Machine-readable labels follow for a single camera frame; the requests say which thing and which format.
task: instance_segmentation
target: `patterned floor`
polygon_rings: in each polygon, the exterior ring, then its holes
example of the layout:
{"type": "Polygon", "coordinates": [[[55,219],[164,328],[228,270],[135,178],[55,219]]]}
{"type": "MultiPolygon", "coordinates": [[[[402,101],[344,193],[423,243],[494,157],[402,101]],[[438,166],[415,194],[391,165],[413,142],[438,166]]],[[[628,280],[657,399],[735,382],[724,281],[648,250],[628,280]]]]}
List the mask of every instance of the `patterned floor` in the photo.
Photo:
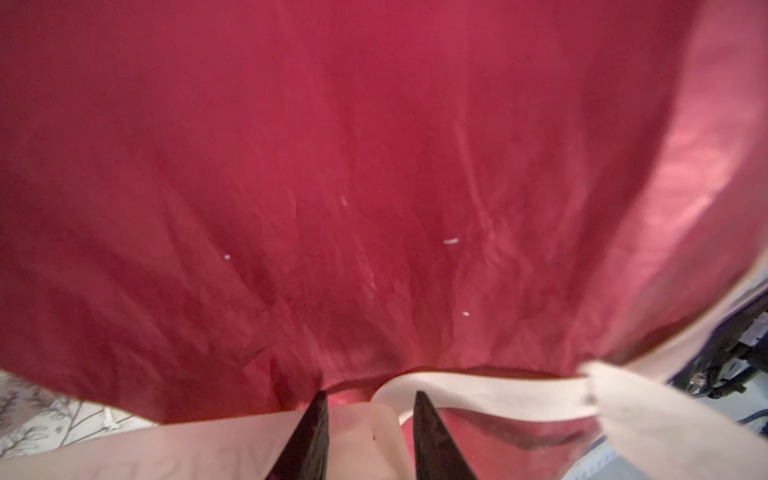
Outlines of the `patterned floor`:
{"type": "Polygon", "coordinates": [[[49,392],[0,372],[0,458],[155,425],[123,410],[49,392]]]}

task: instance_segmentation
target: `white fabric edge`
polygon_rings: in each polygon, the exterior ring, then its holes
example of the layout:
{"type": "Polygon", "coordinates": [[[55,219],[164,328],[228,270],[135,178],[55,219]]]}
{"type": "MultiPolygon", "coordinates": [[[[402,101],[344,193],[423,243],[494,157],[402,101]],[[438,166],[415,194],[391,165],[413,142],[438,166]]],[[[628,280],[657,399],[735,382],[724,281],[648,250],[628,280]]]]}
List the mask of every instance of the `white fabric edge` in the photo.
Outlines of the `white fabric edge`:
{"type": "Polygon", "coordinates": [[[669,386],[604,362],[581,367],[611,446],[659,480],[758,480],[768,442],[669,386]]]}
{"type": "Polygon", "coordinates": [[[597,413],[595,406],[588,403],[585,379],[501,379],[444,372],[395,377],[376,391],[371,402],[394,409],[402,424],[413,415],[413,401],[419,390],[426,392],[437,408],[470,410],[506,419],[556,422],[597,413]]]}
{"type": "Polygon", "coordinates": [[[666,382],[701,350],[720,322],[754,300],[755,296],[748,296],[741,299],[737,305],[734,304],[754,278],[763,272],[766,265],[768,265],[768,250],[764,250],[749,272],[696,322],[640,358],[630,361],[624,367],[656,382],[666,382]]]}

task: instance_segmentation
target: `dark machine part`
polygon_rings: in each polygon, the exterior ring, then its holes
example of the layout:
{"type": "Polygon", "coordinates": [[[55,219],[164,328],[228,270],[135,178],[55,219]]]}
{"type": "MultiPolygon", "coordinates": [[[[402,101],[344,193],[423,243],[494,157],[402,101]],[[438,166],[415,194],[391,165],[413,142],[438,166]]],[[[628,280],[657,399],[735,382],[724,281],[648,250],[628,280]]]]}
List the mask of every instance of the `dark machine part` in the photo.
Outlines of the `dark machine part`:
{"type": "Polygon", "coordinates": [[[413,406],[413,447],[416,480],[477,480],[424,392],[413,406]]]}
{"type": "Polygon", "coordinates": [[[328,444],[328,394],[318,392],[266,480],[325,480],[328,444]]]}
{"type": "MultiPolygon", "coordinates": [[[[413,406],[413,445],[417,480],[477,480],[424,392],[413,406]]],[[[325,480],[328,446],[328,395],[318,392],[266,480],[325,480]]]]}
{"type": "Polygon", "coordinates": [[[696,358],[672,378],[675,388],[719,399],[743,393],[746,382],[761,370],[768,372],[768,335],[758,328],[764,323],[760,315],[768,310],[768,290],[765,285],[761,290],[714,330],[696,358]]]}

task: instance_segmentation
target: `white webbing strap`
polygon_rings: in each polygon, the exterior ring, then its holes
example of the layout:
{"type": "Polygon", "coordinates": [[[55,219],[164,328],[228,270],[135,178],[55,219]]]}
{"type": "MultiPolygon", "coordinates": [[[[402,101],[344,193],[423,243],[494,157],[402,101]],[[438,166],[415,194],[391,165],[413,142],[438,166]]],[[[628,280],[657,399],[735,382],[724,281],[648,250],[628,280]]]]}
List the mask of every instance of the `white webbing strap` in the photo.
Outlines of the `white webbing strap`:
{"type": "Polygon", "coordinates": [[[422,390],[437,408],[485,413],[529,422],[583,419],[597,414],[589,403],[587,380],[522,380],[421,372],[400,375],[376,391],[371,402],[388,405],[402,425],[413,415],[413,399],[422,390]]]}
{"type": "Polygon", "coordinates": [[[607,363],[582,370],[611,446],[651,478],[768,478],[768,442],[702,402],[607,363]]]}

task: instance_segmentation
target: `black pointed object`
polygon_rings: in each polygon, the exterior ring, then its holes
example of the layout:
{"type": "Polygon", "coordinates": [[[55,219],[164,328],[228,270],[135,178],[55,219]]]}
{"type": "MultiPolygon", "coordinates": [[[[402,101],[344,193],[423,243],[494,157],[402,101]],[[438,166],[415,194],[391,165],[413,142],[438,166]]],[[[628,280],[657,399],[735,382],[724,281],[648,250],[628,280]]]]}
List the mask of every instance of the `black pointed object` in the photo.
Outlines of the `black pointed object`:
{"type": "Polygon", "coordinates": [[[266,480],[324,480],[328,444],[328,394],[318,392],[266,480]]]}
{"type": "Polygon", "coordinates": [[[413,406],[413,447],[416,480],[477,480],[451,432],[424,392],[416,392],[413,406]]]}

